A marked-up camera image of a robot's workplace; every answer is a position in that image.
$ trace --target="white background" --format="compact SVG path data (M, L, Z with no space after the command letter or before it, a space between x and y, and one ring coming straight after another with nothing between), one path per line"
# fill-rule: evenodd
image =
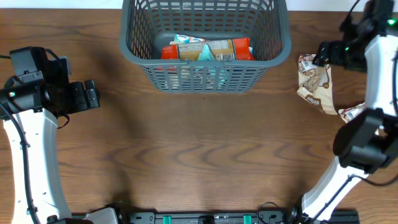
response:
M0 0L0 7L52 9L121 9L123 0ZM286 0L290 11L349 11L355 0ZM361 0L355 11L363 11ZM395 0L398 12L398 0Z

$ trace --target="green light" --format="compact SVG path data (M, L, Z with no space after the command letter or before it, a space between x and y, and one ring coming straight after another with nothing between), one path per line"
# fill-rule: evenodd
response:
M397 20L395 20L395 19L389 19L389 20L387 20L387 23L388 23L390 26L393 26L395 23L397 23Z

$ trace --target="gray basket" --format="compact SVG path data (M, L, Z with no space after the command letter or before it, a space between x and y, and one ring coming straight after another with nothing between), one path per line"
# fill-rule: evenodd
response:
M175 34L250 37L256 61L162 60ZM242 92L290 53L285 0L124 0L120 49L167 92Z

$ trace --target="table surface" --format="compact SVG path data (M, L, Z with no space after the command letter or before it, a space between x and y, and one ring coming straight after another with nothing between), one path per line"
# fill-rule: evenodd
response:
M339 116L296 94L297 59L341 38L345 12L289 12L293 49L242 94L167 94L119 51L120 10L0 9L0 54L42 46L72 62L71 81L94 79L101 108L71 115L57 133L62 187L73 212L119 200L171 211L290 207L329 166ZM0 83L13 75L0 60ZM333 67L336 108L364 100L366 74ZM395 176L397 163L370 177ZM14 207L12 162L0 130L0 222ZM360 183L340 203L362 223L398 221L397 186Z

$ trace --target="wood grain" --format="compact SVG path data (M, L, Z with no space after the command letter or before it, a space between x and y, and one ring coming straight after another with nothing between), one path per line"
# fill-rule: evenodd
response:
M253 210L291 206L333 158L338 116L297 94L297 59L341 37L345 13L290 12L293 49L244 94L166 94L119 51L120 10L0 9L0 54L28 45L72 62L72 81L94 79L101 108L71 116L57 147L66 200L87 212L116 200L160 212ZM13 75L0 60L0 83ZM333 67L337 108L364 100L366 74ZM380 170L386 180L398 166ZM10 223L14 184L9 144L0 131L0 222ZM359 184L340 204L362 223L398 221L397 187Z

